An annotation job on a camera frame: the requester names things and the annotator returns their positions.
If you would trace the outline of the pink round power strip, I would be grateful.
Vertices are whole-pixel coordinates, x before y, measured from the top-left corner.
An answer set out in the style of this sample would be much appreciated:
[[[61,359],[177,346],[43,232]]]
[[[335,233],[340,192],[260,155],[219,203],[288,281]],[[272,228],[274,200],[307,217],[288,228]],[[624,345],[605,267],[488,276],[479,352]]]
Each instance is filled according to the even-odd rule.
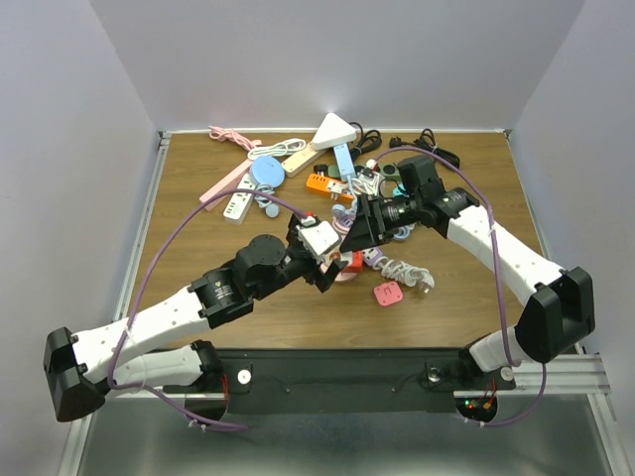
[[[320,269],[325,273],[328,269],[328,267],[335,261],[339,261],[342,262],[346,265],[350,265],[352,263],[352,261],[347,258],[335,258],[333,260],[325,260],[320,264]],[[340,273],[337,274],[337,276],[335,277],[335,282],[336,283],[348,283],[350,281],[352,281],[353,279],[355,279],[357,277],[357,273],[353,272],[353,271],[341,271]]]

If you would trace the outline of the red cube socket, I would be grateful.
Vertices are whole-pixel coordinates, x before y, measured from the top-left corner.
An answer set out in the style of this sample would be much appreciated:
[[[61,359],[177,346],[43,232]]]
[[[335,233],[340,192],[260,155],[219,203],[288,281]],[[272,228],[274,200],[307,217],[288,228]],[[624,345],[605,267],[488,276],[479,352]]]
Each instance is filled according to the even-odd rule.
[[[363,271],[364,261],[361,251],[344,253],[341,258],[347,263],[343,269],[344,273],[358,274]]]

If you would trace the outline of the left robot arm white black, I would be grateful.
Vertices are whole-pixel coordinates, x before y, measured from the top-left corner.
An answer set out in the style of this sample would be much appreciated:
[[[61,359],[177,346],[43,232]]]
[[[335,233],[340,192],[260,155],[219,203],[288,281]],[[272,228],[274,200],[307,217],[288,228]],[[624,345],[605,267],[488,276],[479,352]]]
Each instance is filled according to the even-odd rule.
[[[255,301],[298,279],[326,292],[345,267],[330,258],[340,242],[326,223],[296,228],[285,241],[262,234],[233,259],[157,304],[132,308],[128,317],[97,328],[52,331],[43,368],[56,420],[81,419],[108,398],[134,390],[166,385],[213,389],[222,365],[211,343],[197,341],[168,352],[161,346],[242,317],[252,312]]]

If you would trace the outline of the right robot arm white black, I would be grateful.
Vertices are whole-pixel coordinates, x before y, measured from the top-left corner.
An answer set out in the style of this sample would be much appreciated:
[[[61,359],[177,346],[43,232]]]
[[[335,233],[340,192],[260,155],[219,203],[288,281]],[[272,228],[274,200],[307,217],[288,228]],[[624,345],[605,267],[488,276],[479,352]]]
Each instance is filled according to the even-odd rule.
[[[513,236],[496,222],[493,209],[474,184],[448,190],[439,176],[439,157],[418,152],[397,165],[404,194],[356,201],[356,216],[341,249],[362,251],[391,241],[398,228],[421,224],[466,250],[495,278],[497,295],[510,290],[523,311],[514,325],[500,318],[500,330],[473,343],[456,363],[468,387],[492,371],[523,361],[547,364],[595,329],[593,283],[581,267],[566,269]]]

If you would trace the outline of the pink flat plug adapter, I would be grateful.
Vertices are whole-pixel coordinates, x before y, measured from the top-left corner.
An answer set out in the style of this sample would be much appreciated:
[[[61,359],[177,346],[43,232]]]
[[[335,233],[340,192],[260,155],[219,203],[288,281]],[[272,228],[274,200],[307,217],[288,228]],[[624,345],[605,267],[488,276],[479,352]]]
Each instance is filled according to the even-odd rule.
[[[373,289],[376,301],[381,306],[390,306],[400,302],[404,295],[400,285],[395,281],[382,283]]]

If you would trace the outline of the blue round plug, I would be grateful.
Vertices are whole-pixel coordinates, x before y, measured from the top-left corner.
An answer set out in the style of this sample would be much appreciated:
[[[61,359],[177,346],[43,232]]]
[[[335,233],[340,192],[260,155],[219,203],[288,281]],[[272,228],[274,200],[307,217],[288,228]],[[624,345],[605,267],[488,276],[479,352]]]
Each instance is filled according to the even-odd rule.
[[[270,203],[264,208],[264,212],[269,218],[275,218],[280,213],[279,206],[275,203]]]

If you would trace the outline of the purple power strip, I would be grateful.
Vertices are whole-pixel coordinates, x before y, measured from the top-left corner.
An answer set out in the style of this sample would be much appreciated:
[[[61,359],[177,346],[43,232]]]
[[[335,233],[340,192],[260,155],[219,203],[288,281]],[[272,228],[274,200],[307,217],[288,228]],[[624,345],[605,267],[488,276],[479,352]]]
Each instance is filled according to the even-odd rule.
[[[369,267],[373,267],[383,256],[384,254],[379,247],[367,248],[362,251],[363,261]]]

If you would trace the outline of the orange power strip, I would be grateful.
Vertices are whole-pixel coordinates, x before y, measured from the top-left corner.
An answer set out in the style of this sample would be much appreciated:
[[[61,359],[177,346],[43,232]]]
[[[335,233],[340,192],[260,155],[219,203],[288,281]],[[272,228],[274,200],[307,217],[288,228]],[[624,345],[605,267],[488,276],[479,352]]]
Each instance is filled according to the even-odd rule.
[[[309,175],[306,188],[309,192],[329,197],[334,201],[351,202],[354,198],[347,183],[317,174]]]

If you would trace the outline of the teal triangle power strip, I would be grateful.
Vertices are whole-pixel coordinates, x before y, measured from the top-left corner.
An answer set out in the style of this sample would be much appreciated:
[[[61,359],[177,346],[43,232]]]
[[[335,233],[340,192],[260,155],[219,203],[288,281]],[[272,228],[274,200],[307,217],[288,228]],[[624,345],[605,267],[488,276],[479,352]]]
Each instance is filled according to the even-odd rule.
[[[399,182],[396,184],[396,186],[392,189],[391,198],[395,198],[395,197],[399,197],[399,196],[408,196],[409,193],[406,191],[405,186]]]

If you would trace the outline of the dark green power strip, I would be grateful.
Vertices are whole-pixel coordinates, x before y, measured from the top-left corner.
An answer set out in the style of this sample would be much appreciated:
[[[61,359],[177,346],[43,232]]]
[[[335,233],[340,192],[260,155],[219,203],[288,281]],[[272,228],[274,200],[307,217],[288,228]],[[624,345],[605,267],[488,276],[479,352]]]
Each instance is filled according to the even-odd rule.
[[[399,180],[401,178],[399,171],[394,164],[378,165],[375,167],[374,171],[386,179]],[[314,166],[313,172],[317,175],[331,179],[340,179],[339,168],[337,165],[317,164]]]

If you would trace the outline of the light blue power strip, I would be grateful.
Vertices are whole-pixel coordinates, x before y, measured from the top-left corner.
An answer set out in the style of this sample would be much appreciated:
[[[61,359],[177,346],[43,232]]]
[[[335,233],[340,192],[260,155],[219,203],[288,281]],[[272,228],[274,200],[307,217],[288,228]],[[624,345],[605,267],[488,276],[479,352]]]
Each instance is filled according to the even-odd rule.
[[[344,182],[353,179],[355,177],[355,168],[348,146],[345,143],[339,144],[333,148],[333,153],[340,179]]]

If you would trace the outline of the beige long power strip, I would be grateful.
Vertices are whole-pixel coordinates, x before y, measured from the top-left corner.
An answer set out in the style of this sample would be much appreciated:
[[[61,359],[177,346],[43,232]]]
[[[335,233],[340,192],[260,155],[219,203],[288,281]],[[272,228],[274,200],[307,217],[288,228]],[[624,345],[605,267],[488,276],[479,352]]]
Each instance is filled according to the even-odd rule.
[[[325,150],[317,150],[313,142],[308,142],[306,146],[282,161],[282,168],[287,178],[293,178],[314,161],[320,158]]]

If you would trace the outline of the white triangle power strip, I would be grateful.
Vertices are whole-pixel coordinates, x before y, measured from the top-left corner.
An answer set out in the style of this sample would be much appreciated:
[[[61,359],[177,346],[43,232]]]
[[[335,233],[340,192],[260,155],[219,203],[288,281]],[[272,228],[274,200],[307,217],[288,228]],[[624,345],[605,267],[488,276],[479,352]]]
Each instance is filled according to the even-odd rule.
[[[355,138],[356,129],[337,114],[329,112],[318,126],[312,144],[316,151],[320,151],[352,142]]]

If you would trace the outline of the blue round power strip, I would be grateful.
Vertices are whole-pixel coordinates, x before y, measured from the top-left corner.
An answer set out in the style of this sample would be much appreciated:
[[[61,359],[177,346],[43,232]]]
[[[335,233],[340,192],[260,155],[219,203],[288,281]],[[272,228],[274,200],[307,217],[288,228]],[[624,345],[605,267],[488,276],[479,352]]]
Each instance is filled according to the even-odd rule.
[[[272,188],[279,187],[286,177],[281,163],[271,156],[256,158],[250,167],[249,174],[257,185],[266,184]]]

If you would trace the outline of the white usb power strip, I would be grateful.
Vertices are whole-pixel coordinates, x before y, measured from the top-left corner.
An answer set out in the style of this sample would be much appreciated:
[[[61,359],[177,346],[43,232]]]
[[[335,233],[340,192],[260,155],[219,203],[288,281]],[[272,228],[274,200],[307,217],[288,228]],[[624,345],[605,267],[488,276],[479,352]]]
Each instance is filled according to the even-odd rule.
[[[257,183],[253,181],[250,173],[244,174],[236,187],[237,192],[231,195],[223,211],[223,217],[227,222],[235,225],[243,223],[254,198],[249,190],[254,190],[256,187]]]

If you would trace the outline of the pink long power strip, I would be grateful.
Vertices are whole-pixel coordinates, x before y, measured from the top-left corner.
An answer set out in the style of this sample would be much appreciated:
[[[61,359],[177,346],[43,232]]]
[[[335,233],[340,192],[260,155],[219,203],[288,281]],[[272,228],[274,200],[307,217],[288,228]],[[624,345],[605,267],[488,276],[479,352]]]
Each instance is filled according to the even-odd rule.
[[[213,196],[216,196],[224,191],[230,189],[236,189],[240,184],[243,176],[247,174],[251,168],[252,161],[249,159],[244,160],[238,166],[236,166],[231,172],[229,172],[224,178],[221,178],[216,184],[214,184],[209,190],[207,190],[204,194],[199,197],[200,203],[208,202],[208,205],[205,207],[207,211],[212,210],[218,203],[223,200],[223,197],[211,201],[210,199]]]

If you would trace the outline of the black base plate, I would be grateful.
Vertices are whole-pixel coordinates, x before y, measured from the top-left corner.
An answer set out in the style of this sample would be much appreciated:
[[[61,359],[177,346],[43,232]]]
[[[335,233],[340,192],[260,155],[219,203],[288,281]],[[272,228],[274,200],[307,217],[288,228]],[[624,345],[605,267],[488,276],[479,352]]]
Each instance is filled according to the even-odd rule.
[[[452,413],[457,392],[515,387],[459,348],[218,349],[203,361],[203,376],[165,392],[218,392],[236,415]]]

